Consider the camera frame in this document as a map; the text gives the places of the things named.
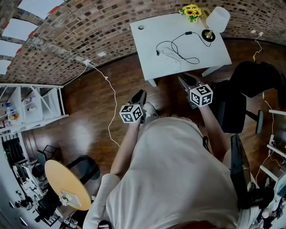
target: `wire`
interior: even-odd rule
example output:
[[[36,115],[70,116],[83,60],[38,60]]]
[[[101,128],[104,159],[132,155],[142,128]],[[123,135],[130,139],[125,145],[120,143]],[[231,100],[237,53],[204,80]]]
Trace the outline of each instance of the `wire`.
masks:
[[[272,108],[271,108],[271,106],[269,105],[269,103],[266,101],[266,100],[264,100],[264,102],[266,102],[267,103],[267,105],[270,107],[270,109],[272,110]],[[273,135],[273,124],[274,124],[274,115],[273,115],[273,113],[272,113],[272,135]]]
[[[276,159],[273,160],[273,159],[271,158],[272,154],[273,154],[273,152],[272,152],[271,154],[268,153],[268,157],[265,158],[265,160],[263,161],[263,163],[262,163],[261,165],[263,165],[264,162],[270,157],[270,159],[271,159],[272,161],[276,161],[276,162],[277,162],[277,164],[280,166],[280,168],[283,168],[283,167],[279,164],[279,162],[278,162]],[[255,177],[256,184],[257,184],[257,176],[258,176],[258,174],[259,174],[259,171],[260,171],[260,166],[259,166],[259,170],[258,170],[258,172],[257,172],[257,174],[256,174],[256,177]]]
[[[264,162],[267,160],[267,158],[269,158],[270,156],[271,156],[271,155],[270,155],[270,153],[269,153],[269,154],[268,154],[268,157],[265,158],[265,160],[263,161],[263,163],[262,163],[261,165],[263,165]],[[259,171],[260,171],[260,166],[259,166],[259,170],[258,170],[258,172],[257,172],[257,174],[256,174],[256,177],[255,177],[256,184],[257,184],[257,176],[258,176],[258,174],[259,174]]]
[[[262,47],[261,47],[261,45],[260,45],[260,43],[257,41],[257,39],[259,38],[259,37],[261,37],[262,35],[259,35],[257,38],[255,38],[255,40],[254,41],[256,41],[257,43],[258,43],[258,45],[259,45],[259,47],[260,47],[260,50],[259,51],[256,51],[255,53],[254,53],[254,55],[253,55],[253,60],[255,61],[255,55],[256,55],[256,53],[260,53],[261,51],[262,51]]]
[[[184,34],[178,36],[177,38],[173,39],[172,41],[162,41],[162,42],[160,42],[159,44],[157,44],[157,46],[156,46],[157,55],[159,55],[160,53],[162,53],[162,52],[159,52],[159,51],[158,51],[157,47],[158,47],[160,44],[164,43],[164,42],[170,42],[170,43],[171,43],[171,48],[172,48],[173,52],[176,53],[181,59],[183,59],[184,61],[186,61],[186,62],[188,62],[188,63],[190,63],[190,64],[198,64],[198,63],[200,63],[200,60],[199,60],[197,57],[185,58],[185,57],[183,57],[182,55],[180,55],[180,54],[179,54],[178,46],[174,43],[174,41],[177,40],[178,38],[180,38],[181,36],[183,36],[183,35],[189,35],[189,34],[196,34],[196,35],[200,38],[200,40],[203,42],[203,44],[204,44],[205,46],[210,47],[211,42],[210,42],[209,45],[206,45],[206,44],[204,43],[204,41],[202,40],[202,38],[200,37],[200,35],[198,35],[197,33],[195,33],[195,32],[186,32],[186,33],[184,33]],[[196,59],[196,60],[198,60],[198,62],[197,62],[197,63],[192,63],[192,62],[189,62],[188,59]]]
[[[85,69],[82,71],[82,73],[84,73],[84,72],[85,72],[85,70],[87,69],[87,67],[88,67],[88,65],[86,65],[86,66],[85,66]],[[80,76],[81,76],[81,74],[79,74],[76,78],[72,79],[71,81],[67,82],[66,84],[64,84],[64,85],[62,86],[62,88],[63,88],[65,85],[67,85],[67,84],[69,84],[69,83],[73,82],[73,81],[74,81],[75,79],[77,79],[78,77],[80,77]]]
[[[111,139],[113,142],[115,142],[115,143],[118,145],[118,147],[120,147],[120,145],[119,145],[115,140],[112,139],[111,134],[110,134],[110,125],[111,125],[111,123],[113,122],[113,120],[114,120],[114,118],[115,118],[115,115],[116,115],[116,108],[117,108],[116,92],[115,92],[114,88],[112,87],[110,81],[108,80],[108,77],[105,76],[101,71],[99,71],[99,70],[98,70],[96,67],[94,67],[92,64],[89,63],[89,65],[92,66],[94,69],[96,69],[98,72],[100,72],[100,73],[102,74],[102,76],[105,78],[105,80],[109,82],[109,85],[110,85],[111,89],[114,91],[115,109],[114,109],[113,118],[111,119],[111,121],[110,121],[110,123],[109,123],[109,125],[108,125],[108,133],[109,133],[110,139]]]
[[[70,216],[71,216],[71,214],[72,214],[72,213],[74,213],[74,212],[76,212],[76,210],[72,211],[72,212],[68,215],[68,217],[70,217]]]

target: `wooden tabletop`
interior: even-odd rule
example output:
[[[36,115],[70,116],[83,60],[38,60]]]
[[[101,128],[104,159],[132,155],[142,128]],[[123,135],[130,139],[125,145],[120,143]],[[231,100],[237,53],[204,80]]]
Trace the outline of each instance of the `wooden tabletop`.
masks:
[[[50,186],[60,196],[61,191],[66,191],[77,196],[81,206],[69,204],[78,210],[88,210],[91,205],[91,198],[80,180],[63,164],[55,160],[48,160],[45,163],[45,173]]]

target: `white lamp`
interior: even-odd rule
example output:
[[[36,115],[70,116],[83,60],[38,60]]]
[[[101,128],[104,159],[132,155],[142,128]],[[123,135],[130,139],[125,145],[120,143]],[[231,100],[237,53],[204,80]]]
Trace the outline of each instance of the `white lamp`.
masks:
[[[209,26],[210,30],[203,30],[202,37],[208,42],[214,41],[215,34],[213,31],[222,33],[225,30],[230,17],[230,13],[225,8],[216,7],[206,19],[206,24]]]

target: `paper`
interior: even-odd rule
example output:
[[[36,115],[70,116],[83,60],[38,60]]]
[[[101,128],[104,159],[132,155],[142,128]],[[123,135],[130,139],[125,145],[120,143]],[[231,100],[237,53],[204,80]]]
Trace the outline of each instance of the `paper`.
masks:
[[[81,206],[81,203],[75,194],[69,193],[68,191],[65,191],[65,190],[61,190],[61,194],[62,194],[62,197],[65,197],[68,199],[69,203],[79,206],[79,207]]]
[[[0,55],[14,57],[20,51],[22,45],[0,40]]]
[[[31,22],[11,18],[4,28],[2,36],[26,41],[36,28],[37,25]]]
[[[61,5],[63,2],[64,0],[23,0],[18,8],[45,19],[57,9],[55,7]]]
[[[0,59],[0,74],[5,75],[8,66],[11,64],[10,60]]]

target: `black cable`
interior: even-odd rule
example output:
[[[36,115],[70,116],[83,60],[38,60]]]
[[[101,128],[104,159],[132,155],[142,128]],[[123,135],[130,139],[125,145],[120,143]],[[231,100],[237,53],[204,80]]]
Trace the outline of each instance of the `black cable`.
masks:
[[[76,212],[76,210],[75,210],[75,211],[72,211],[72,212],[68,215],[68,217],[71,216],[71,214],[74,213],[74,212]]]
[[[157,44],[157,46],[156,46],[156,53],[157,53],[157,55],[160,54],[160,52],[158,51],[157,47],[158,47],[160,44],[164,43],[164,42],[170,42],[170,43],[171,43],[171,48],[172,48],[173,52],[176,53],[181,59],[183,59],[184,61],[186,61],[186,62],[188,62],[188,63],[190,63],[190,64],[198,64],[198,63],[200,63],[200,60],[199,60],[197,57],[184,58],[183,56],[181,56],[181,55],[179,54],[178,46],[174,43],[174,41],[177,40],[178,38],[180,38],[181,36],[183,36],[183,35],[189,35],[189,34],[193,34],[193,33],[196,34],[196,35],[198,35],[197,33],[190,31],[190,32],[186,32],[186,33],[184,33],[184,34],[178,36],[177,38],[173,39],[172,41],[162,41],[162,42],[160,42],[160,43]],[[192,62],[187,61],[188,59],[197,59],[198,62],[197,62],[197,63],[192,63]]]
[[[198,35],[197,33],[193,32],[193,34],[196,34]],[[202,38],[200,37],[200,35],[198,35],[198,37],[200,38],[200,40],[204,43],[204,41],[202,40]],[[210,45],[206,45],[206,43],[204,43],[205,46],[209,47],[211,45],[211,42],[210,42]]]

